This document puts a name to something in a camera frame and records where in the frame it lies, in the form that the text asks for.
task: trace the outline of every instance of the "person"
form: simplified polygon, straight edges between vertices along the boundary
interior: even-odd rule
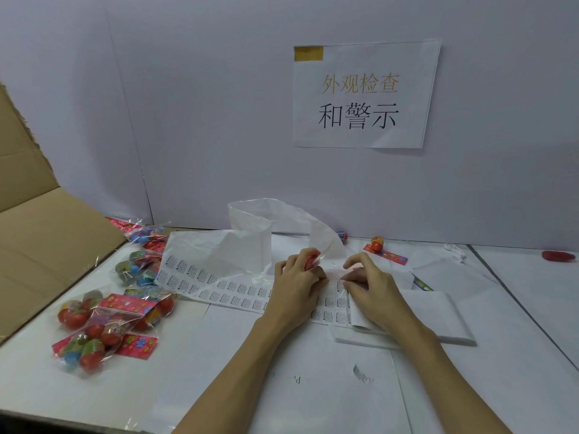
[[[306,248],[276,264],[264,314],[173,434],[237,434],[248,430],[271,358],[281,341],[308,319],[318,292],[328,283],[321,267],[304,270],[308,256],[315,252],[315,248]],[[362,312],[400,344],[446,434],[511,433],[455,368],[434,332],[416,318],[393,277],[364,252],[348,258],[344,268],[356,263],[363,267],[342,277],[344,287]]]

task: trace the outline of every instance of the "yellow tape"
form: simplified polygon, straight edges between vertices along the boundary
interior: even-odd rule
[[[295,62],[323,61],[324,48],[323,46],[294,47],[293,60]]]

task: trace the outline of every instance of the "white paper sign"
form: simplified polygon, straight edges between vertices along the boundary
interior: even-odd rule
[[[296,53],[295,145],[421,148],[440,46],[426,40]]]

